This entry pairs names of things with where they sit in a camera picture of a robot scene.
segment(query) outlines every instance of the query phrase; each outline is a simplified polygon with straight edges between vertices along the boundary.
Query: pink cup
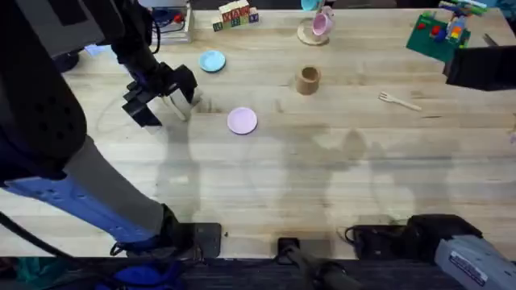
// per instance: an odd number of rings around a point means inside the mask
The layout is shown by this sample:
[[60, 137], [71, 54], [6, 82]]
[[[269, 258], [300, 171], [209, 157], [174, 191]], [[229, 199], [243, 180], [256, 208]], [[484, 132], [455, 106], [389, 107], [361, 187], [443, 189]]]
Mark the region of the pink cup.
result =
[[315, 15], [312, 29], [316, 36], [325, 35], [331, 31], [333, 20], [331, 20], [330, 15], [332, 15], [331, 9], [322, 10], [322, 13]]

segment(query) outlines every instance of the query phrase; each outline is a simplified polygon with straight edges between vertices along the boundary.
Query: lego toy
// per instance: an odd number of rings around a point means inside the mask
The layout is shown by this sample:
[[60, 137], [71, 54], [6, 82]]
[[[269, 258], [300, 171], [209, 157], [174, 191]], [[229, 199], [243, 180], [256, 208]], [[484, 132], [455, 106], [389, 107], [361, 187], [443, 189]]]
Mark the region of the lego toy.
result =
[[425, 56], [448, 62], [458, 48], [466, 48], [471, 33], [466, 29], [466, 18], [482, 16], [487, 5], [473, 0], [448, 0], [439, 7], [453, 12], [448, 23], [435, 19], [435, 13], [425, 11], [419, 15], [407, 48]]
[[213, 31], [221, 31], [248, 23], [257, 23], [260, 20], [258, 10], [250, 7], [248, 0], [229, 2], [218, 8], [220, 15], [212, 20]]

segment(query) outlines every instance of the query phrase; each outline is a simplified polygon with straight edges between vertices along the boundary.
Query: wooden toy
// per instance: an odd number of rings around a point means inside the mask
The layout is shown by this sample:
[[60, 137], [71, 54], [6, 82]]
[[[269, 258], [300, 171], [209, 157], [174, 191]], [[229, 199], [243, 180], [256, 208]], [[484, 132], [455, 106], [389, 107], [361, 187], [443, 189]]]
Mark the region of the wooden toy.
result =
[[231, 10], [227, 5], [220, 6], [218, 8], [218, 12], [220, 12], [221, 16], [223, 17], [223, 22], [230, 22], [231, 21]]
[[256, 7], [252, 7], [249, 10], [249, 22], [256, 23], [256, 22], [258, 22], [258, 20], [260, 20], [258, 17], [258, 10], [256, 9]]
[[221, 16], [214, 17], [211, 19], [214, 31], [221, 31], [223, 29], [223, 19]]
[[240, 16], [249, 15], [250, 6], [248, 0], [240, 0], [238, 3], [240, 8]]
[[233, 18], [231, 20], [231, 27], [239, 26], [240, 25], [240, 17]]
[[260, 21], [258, 10], [250, 7], [248, 0], [229, 2], [220, 6], [218, 12], [220, 15], [211, 21], [215, 32]]

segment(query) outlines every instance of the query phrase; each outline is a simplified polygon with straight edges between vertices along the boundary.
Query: black mount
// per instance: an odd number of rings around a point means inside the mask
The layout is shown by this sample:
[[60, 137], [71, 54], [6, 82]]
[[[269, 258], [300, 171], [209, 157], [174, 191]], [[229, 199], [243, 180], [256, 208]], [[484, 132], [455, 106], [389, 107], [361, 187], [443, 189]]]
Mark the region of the black mount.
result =
[[422, 214], [406, 226], [360, 225], [352, 228], [352, 245], [358, 259], [415, 259], [434, 263], [442, 239], [482, 233], [463, 218], [452, 214]]

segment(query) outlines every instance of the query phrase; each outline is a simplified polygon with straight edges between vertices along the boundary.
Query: gray device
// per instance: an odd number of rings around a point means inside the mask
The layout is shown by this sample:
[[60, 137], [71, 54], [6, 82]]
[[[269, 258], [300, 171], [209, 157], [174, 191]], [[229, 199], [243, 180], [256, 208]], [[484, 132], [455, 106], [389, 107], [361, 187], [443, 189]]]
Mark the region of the gray device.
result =
[[516, 289], [516, 266], [489, 242], [474, 235], [441, 240], [435, 263], [468, 290]]

